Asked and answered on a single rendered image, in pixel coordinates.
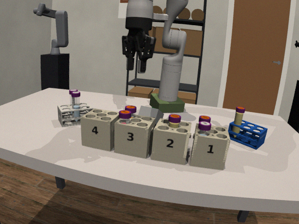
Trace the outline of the blue tube rack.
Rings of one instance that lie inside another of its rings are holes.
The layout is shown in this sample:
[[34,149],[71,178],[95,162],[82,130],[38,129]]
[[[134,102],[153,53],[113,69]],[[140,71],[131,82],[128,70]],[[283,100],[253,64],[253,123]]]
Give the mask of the blue tube rack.
[[[247,122],[245,120],[242,120],[242,122],[245,122],[245,123],[242,123],[241,125],[234,124],[234,121],[229,123],[228,133],[229,133],[230,139],[235,142],[238,142],[240,144],[243,144],[245,146],[248,146],[250,148],[257,150],[264,143],[268,129],[265,127]],[[254,125],[254,126],[249,126],[248,124]],[[235,133],[232,131],[233,126],[239,127],[243,131],[240,130],[239,133]],[[250,129],[244,128],[244,126],[247,126]],[[263,130],[258,129],[257,127],[262,128]],[[258,130],[260,132],[255,132],[253,130]],[[251,134],[249,134],[247,132],[249,132]],[[237,137],[234,138],[233,135],[235,135]],[[255,135],[257,135],[259,137],[255,136]]]

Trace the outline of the conical tube with pink liquid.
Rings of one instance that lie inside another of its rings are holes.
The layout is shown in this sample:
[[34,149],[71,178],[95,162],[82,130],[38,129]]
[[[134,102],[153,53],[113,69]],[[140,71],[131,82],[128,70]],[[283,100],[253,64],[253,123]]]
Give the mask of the conical tube with pink liquid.
[[131,111],[128,110],[119,111],[119,118],[120,118],[120,123],[129,124],[131,118]]

